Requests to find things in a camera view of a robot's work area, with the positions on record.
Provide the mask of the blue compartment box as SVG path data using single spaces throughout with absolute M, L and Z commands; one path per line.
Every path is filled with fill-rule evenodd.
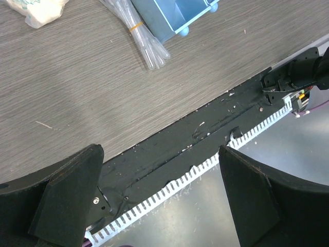
M 205 13 L 218 9 L 218 0 L 134 0 L 132 3 L 161 43 L 177 34 L 187 36 L 189 25 Z

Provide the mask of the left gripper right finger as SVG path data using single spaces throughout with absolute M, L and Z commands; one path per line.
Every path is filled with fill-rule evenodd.
M 328 246 L 328 186 L 220 146 L 220 169 L 240 246 Z

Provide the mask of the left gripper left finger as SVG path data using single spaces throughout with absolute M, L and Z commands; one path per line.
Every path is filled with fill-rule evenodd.
M 75 154 L 1 184 L 1 246 L 82 246 L 104 150 Z

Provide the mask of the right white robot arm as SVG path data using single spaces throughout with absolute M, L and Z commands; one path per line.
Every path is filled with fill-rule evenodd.
M 270 104 L 284 95 L 312 86 L 328 89 L 328 50 L 319 55 L 317 47 L 299 54 L 291 61 L 272 69 L 263 79 L 263 94 Z

